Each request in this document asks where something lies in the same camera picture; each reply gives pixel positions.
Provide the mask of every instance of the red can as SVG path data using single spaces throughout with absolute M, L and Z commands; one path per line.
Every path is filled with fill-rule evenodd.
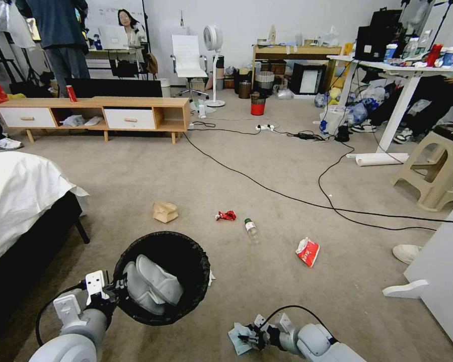
M 72 85 L 66 85 L 67 88 L 67 93 L 69 93 L 69 99 L 71 102 L 77 102 L 77 97 L 75 96 L 76 93 L 74 92 L 74 88 L 72 88 Z
M 426 66 L 434 66 L 434 62 L 438 59 L 442 47 L 443 44 L 433 45 L 431 51 L 428 54 L 428 58 L 426 58 Z

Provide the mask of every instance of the red candy wrapper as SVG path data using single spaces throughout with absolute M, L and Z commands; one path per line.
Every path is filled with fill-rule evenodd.
M 69 99 L 71 102 L 77 102 L 77 97 L 75 96 L 76 93 L 74 92 L 74 88 L 72 88 L 72 85 L 66 85 L 67 88 L 67 93 L 69 93 Z
M 319 245 L 306 237 L 300 241 L 295 253 L 305 264 L 312 267 L 316 262 L 317 254 L 319 254 Z
M 234 220 L 237 216 L 233 212 L 233 210 L 227 211 L 225 213 L 218 211 L 218 214 L 215 215 L 215 220 L 224 219 L 224 220 Z

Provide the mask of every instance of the shoe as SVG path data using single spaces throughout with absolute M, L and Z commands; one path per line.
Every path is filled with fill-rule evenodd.
M 15 149 L 22 148 L 24 145 L 16 140 L 13 140 L 11 138 L 2 138 L 0 140 L 0 149 L 7 150 L 7 151 L 12 151 Z
M 9 134 L 8 133 L 2 133 L 5 137 L 8 137 Z
M 409 265 L 414 260 L 414 258 L 419 254 L 421 249 L 422 249 L 421 246 L 401 244 L 396 245 L 393 248 L 393 254 L 397 259 Z
M 351 128 L 351 131 L 357 132 L 357 133 L 374 133 L 377 129 L 377 126 L 371 125 L 371 120 L 365 120 L 362 122 L 360 125 L 355 125 L 354 127 Z
M 404 144 L 413 139 L 413 131 L 409 128 L 405 128 L 399 135 L 397 135 L 393 141 L 399 144 Z

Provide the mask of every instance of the whiteboard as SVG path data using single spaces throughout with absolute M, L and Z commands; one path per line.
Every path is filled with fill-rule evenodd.
M 146 29 L 142 0 L 123 0 L 121 2 L 117 0 L 87 0 L 87 4 L 89 12 L 86 18 L 86 28 L 89 29 L 87 34 L 89 38 L 92 38 L 97 33 L 97 28 L 101 25 L 119 26 L 117 20 L 119 9 L 126 9 Z

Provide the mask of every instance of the white cabinet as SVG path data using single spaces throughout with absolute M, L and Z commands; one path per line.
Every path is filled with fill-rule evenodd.
M 110 129 L 156 129 L 153 111 L 150 109 L 104 109 Z
M 55 128 L 48 108 L 0 108 L 0 115 L 9 127 Z

